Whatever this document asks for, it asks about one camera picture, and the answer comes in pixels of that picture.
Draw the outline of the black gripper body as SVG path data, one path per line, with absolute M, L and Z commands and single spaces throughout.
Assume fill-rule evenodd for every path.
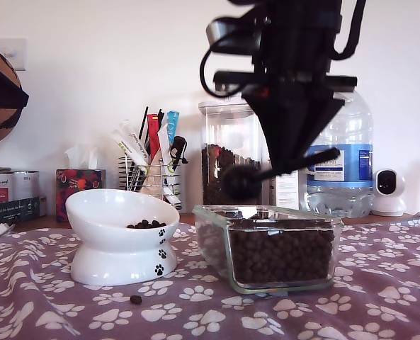
M 331 62 L 350 58 L 358 45 L 358 19 L 353 17 L 345 48 L 335 50 L 341 22 L 340 16 L 216 18 L 212 22 L 212 51 L 250 56 L 254 70 L 215 72 L 215 93 L 237 94 L 250 85 L 272 86 L 279 81 L 352 92 L 356 77 L 329 75 Z

